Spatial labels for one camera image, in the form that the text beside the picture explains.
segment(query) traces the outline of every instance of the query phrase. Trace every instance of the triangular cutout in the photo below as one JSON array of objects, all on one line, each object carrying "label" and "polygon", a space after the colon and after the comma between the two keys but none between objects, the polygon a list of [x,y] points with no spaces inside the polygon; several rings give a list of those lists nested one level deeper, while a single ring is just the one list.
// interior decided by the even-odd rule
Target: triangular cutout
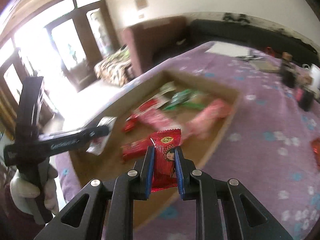
[{"label": "triangular cutout", "polygon": [[250,227],[254,228],[268,221],[268,219],[253,205],[253,203],[244,194],[240,195],[240,200]]},{"label": "triangular cutout", "polygon": [[77,203],[61,218],[61,223],[78,228],[89,200],[89,194],[84,194]]}]

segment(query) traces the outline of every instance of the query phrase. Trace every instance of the brown armchair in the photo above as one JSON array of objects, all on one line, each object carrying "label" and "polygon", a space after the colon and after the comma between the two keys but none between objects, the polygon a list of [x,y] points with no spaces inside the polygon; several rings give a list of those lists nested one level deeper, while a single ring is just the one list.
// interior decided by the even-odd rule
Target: brown armchair
[{"label": "brown armchair", "polygon": [[129,47],[135,76],[154,67],[153,55],[175,44],[185,34],[187,20],[183,16],[141,22],[125,28],[122,39]]}]

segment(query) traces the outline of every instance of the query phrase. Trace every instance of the pink wrapper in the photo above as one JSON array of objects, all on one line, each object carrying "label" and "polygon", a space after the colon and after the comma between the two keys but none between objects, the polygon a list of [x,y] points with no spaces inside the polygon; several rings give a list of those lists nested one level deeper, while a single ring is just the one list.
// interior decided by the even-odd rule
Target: pink wrapper
[{"label": "pink wrapper", "polygon": [[151,126],[157,131],[180,129],[181,130],[180,144],[182,144],[182,142],[191,135],[189,129],[186,126],[170,119],[159,109],[150,109],[148,111],[141,113],[138,116],[138,120],[141,123]]},{"label": "pink wrapper", "polygon": [[187,127],[199,139],[209,136],[209,130],[218,118],[224,118],[231,112],[231,106],[221,99],[214,100],[202,110],[193,120],[187,122]]}]

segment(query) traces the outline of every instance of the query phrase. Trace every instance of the cardboard tray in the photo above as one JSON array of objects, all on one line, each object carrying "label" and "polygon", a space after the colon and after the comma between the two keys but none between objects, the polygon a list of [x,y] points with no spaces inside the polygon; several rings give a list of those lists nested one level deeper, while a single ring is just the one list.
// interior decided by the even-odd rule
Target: cardboard tray
[{"label": "cardboard tray", "polygon": [[[96,124],[104,116],[117,116],[109,142],[101,155],[95,156],[84,151],[70,152],[73,167],[82,187],[91,179],[100,179],[102,181],[115,179],[120,174],[133,168],[136,160],[127,161],[125,164],[122,164],[120,146],[144,139],[153,133],[154,130],[142,124],[138,124],[133,131],[127,134],[124,134],[121,129],[132,110],[158,93],[159,88],[170,81],[174,81],[178,90],[186,88],[197,89],[210,94],[212,98],[222,98],[233,107],[231,115],[218,120],[214,124],[207,139],[198,140],[197,138],[189,138],[181,146],[185,158],[192,160],[198,169],[201,169],[205,165],[234,117],[241,98],[240,92],[234,88],[217,83],[212,79],[194,76],[186,72],[165,70],[130,90],[89,123],[89,125]],[[179,123],[185,123],[196,116],[198,112],[181,107],[178,112],[166,112],[166,114],[175,118]],[[152,193],[148,201],[135,201],[134,228],[156,217],[163,208],[170,205],[178,196],[177,188],[169,188]]]}]

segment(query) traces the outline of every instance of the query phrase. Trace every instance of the metal screw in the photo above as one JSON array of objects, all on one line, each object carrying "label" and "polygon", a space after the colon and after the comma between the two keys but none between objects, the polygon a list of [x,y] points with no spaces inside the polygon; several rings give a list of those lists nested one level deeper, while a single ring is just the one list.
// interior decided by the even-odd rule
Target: metal screw
[{"label": "metal screw", "polygon": [[138,174],[138,172],[135,171],[135,170],[128,171],[128,175],[129,175],[130,177],[134,177],[134,176],[136,176],[137,174]]},{"label": "metal screw", "polygon": [[202,174],[202,171],[201,170],[193,170],[192,174],[195,176],[200,176]]},{"label": "metal screw", "polygon": [[231,180],[229,180],[229,183],[232,186],[238,186],[239,185],[239,181],[237,179],[231,179]]},{"label": "metal screw", "polygon": [[100,180],[94,179],[93,181],[91,181],[90,184],[91,184],[91,186],[94,186],[94,187],[99,186],[100,185]]}]

